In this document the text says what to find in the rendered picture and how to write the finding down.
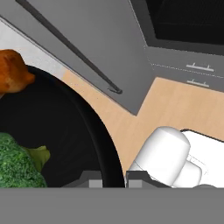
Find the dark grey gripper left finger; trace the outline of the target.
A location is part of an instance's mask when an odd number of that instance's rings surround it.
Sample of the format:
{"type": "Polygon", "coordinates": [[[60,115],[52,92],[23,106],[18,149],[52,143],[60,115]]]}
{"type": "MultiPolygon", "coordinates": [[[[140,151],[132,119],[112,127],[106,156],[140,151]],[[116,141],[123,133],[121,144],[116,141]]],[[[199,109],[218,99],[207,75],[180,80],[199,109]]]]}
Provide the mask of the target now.
{"type": "Polygon", "coordinates": [[[79,179],[67,184],[66,187],[102,188],[102,174],[100,171],[83,171],[79,179]]]}

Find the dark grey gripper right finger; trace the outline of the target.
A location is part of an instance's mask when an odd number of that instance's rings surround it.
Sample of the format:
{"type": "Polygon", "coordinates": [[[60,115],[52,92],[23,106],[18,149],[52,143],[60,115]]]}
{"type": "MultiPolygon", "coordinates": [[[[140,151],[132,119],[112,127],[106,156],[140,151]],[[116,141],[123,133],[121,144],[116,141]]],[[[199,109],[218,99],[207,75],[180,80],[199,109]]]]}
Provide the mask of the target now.
{"type": "Polygon", "coordinates": [[[168,185],[152,179],[147,171],[127,171],[125,180],[127,188],[169,188],[168,185]]]}

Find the black bowl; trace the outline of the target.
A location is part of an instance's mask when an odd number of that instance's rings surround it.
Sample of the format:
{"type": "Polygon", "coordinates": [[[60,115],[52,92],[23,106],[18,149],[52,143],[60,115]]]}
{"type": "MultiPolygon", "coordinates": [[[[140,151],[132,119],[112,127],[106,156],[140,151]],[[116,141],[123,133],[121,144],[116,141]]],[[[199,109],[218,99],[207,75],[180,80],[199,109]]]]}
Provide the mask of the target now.
{"type": "Polygon", "coordinates": [[[83,172],[99,172],[104,187],[124,187],[114,142],[98,114],[53,75],[28,67],[35,82],[0,98],[0,132],[28,148],[45,146],[50,159],[41,173],[50,187],[62,187],[83,172]]]}

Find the green broccoli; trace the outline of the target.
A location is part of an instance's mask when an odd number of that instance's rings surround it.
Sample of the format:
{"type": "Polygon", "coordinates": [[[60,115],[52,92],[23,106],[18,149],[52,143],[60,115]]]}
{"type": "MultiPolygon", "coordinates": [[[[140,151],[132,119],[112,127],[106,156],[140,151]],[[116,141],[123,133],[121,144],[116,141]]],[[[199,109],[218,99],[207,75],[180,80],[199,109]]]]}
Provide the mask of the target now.
{"type": "Polygon", "coordinates": [[[28,149],[0,132],[0,188],[47,187],[41,171],[50,156],[45,146],[28,149]]]}

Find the orange-brown chicken drumstick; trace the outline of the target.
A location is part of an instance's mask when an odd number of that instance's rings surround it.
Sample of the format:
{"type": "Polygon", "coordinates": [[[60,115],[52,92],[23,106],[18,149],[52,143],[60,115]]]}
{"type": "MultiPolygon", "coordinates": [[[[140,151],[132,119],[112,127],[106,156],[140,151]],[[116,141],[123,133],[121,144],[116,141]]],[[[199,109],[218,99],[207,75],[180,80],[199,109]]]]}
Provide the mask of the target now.
{"type": "Polygon", "coordinates": [[[20,53],[0,50],[0,95],[23,91],[35,81],[35,75],[28,71],[20,53]]]}

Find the grey fridge door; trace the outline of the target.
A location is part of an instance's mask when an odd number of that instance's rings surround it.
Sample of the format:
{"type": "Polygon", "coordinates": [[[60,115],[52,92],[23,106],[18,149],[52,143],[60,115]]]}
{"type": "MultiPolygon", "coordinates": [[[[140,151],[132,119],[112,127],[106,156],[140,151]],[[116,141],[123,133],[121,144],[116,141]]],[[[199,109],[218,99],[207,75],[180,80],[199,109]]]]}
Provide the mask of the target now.
{"type": "Polygon", "coordinates": [[[15,0],[0,0],[0,20],[131,114],[154,80],[130,0],[27,0],[121,90],[98,76],[15,0]]]}

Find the white rounded object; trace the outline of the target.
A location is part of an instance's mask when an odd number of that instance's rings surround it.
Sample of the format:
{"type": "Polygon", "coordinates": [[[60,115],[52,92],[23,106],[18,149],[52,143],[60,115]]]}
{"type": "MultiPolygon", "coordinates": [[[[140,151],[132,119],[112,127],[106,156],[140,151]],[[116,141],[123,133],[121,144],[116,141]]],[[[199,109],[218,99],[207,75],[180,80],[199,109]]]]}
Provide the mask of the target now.
{"type": "Polygon", "coordinates": [[[224,141],[191,129],[156,128],[130,168],[172,188],[224,188],[224,141]]]}

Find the grey drawer front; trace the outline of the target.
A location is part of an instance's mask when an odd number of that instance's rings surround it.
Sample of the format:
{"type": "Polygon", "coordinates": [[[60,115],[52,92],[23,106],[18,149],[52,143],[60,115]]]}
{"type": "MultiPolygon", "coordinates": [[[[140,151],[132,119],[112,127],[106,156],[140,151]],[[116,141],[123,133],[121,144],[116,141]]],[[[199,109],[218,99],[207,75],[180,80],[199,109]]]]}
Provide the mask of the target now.
{"type": "Polygon", "coordinates": [[[185,69],[198,73],[212,74],[217,77],[224,77],[224,56],[186,52],[180,50],[164,49],[158,47],[148,47],[147,55],[153,65],[159,65],[168,68],[185,69]],[[209,65],[214,72],[208,72],[186,67],[186,64],[196,63],[199,66],[209,65]]]}
{"type": "Polygon", "coordinates": [[[209,73],[198,73],[187,71],[185,69],[168,68],[165,66],[153,65],[154,73],[157,77],[165,78],[172,81],[183,82],[194,79],[197,82],[206,82],[212,90],[224,92],[224,77],[217,77],[209,73]]]}

